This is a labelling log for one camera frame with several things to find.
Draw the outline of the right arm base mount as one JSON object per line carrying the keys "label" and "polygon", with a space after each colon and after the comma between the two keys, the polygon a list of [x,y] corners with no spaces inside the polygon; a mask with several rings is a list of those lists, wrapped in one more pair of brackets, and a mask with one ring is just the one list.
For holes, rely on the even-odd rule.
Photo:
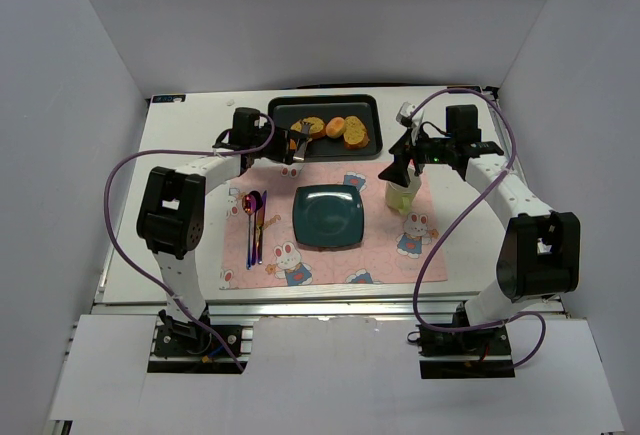
{"label": "right arm base mount", "polygon": [[418,326],[407,334],[407,342],[418,349],[423,380],[515,377],[505,328],[445,333]]}

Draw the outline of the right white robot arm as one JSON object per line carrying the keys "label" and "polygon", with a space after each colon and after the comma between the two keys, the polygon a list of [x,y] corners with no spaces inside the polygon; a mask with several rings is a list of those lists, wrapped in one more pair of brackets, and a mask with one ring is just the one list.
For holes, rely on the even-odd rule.
{"label": "right white robot arm", "polygon": [[425,166],[447,165],[481,195],[505,229],[496,278],[463,304],[463,319],[456,328],[494,327],[544,298],[576,290],[579,219],[542,202],[512,172],[501,147],[483,140],[476,106],[447,107],[441,137],[425,132],[410,103],[401,106],[396,120],[405,132],[390,148],[393,161],[380,179],[406,187]]}

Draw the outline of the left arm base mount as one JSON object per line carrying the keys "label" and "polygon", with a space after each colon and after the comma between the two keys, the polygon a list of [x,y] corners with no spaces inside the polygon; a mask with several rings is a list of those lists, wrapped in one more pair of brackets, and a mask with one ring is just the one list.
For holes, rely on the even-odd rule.
{"label": "left arm base mount", "polygon": [[161,310],[157,317],[147,372],[150,374],[240,375],[251,351],[252,329],[240,324],[211,325],[206,315],[200,318],[224,340],[229,348],[209,331],[187,323],[175,322]]}

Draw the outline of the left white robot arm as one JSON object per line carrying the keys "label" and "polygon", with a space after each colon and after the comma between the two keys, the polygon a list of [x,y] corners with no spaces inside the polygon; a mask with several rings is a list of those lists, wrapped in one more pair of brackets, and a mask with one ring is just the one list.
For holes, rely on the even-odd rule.
{"label": "left white robot arm", "polygon": [[189,341],[205,333],[208,305],[202,295],[195,260],[205,222],[206,196],[243,175],[255,160],[291,164],[308,132],[278,128],[252,108],[237,108],[232,127],[216,139],[212,155],[203,155],[178,168],[155,167],[149,173],[136,223],[160,269],[167,288],[163,324]]}

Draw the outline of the metal tongs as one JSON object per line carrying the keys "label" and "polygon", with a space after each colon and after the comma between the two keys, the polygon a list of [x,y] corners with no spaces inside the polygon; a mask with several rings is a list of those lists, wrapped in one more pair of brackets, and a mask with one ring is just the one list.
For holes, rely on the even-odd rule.
{"label": "metal tongs", "polygon": [[296,143],[296,150],[293,154],[293,161],[295,163],[302,163],[305,159],[305,153],[309,141],[312,139],[310,135],[311,124],[308,122],[301,123],[302,137]]}

